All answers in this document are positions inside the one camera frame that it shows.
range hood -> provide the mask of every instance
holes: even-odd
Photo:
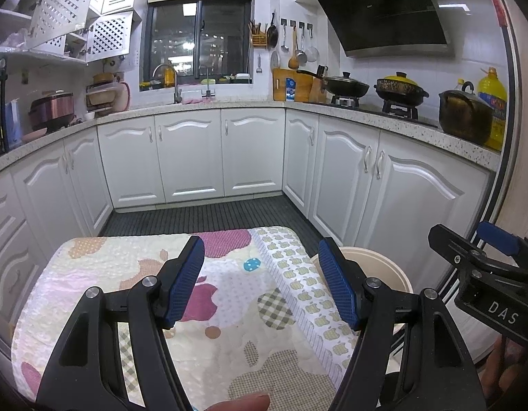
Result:
[[[451,53],[433,0],[318,1],[347,56]]]

quilted mat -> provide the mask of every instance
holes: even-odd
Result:
[[[271,411],[328,409],[356,336],[340,320],[296,234],[263,227],[197,235],[205,242],[202,270],[182,320],[164,332],[194,408],[266,391]],[[15,328],[11,360],[18,390],[35,399],[52,349],[87,288],[129,289],[177,257],[189,237],[63,244]],[[128,325],[119,323],[118,333],[129,399],[143,406]]]

yellow pot lid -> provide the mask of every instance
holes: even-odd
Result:
[[[397,73],[397,75],[389,75],[388,77],[384,77],[384,78],[388,80],[396,80],[398,82],[405,82],[405,83],[410,83],[411,85],[420,86],[414,80],[408,79],[405,73]]]

frying pan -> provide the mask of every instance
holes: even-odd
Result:
[[[310,71],[297,71],[300,74],[308,74],[321,79],[323,87],[330,93],[340,97],[363,97],[369,91],[369,85],[351,79],[350,73],[342,73],[343,77],[321,77]]]
[[[424,102],[424,97],[429,97],[429,94],[422,87],[406,78],[405,73],[399,72],[395,76],[378,79],[374,88],[376,88],[378,97],[383,100],[412,107],[421,105]]]
[[[269,25],[268,32],[266,32],[268,35],[268,46],[270,48],[275,48],[277,46],[277,42],[279,41],[279,31],[277,30],[276,25],[273,24],[273,20],[275,18],[276,13],[272,12],[272,22]]]

metal screw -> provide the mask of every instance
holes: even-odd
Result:
[[[437,298],[437,292],[435,292],[433,289],[425,289],[424,295],[429,298],[430,300],[435,300]]]
[[[99,291],[98,287],[90,287],[85,291],[85,296],[87,298],[95,298],[95,296],[99,295]]]
[[[382,285],[382,282],[375,277],[370,277],[365,280],[367,283],[367,286],[372,287],[373,289],[377,289]]]
[[[145,277],[145,279],[142,280],[142,285],[145,287],[152,287],[158,282],[158,279],[154,276],[151,277]]]

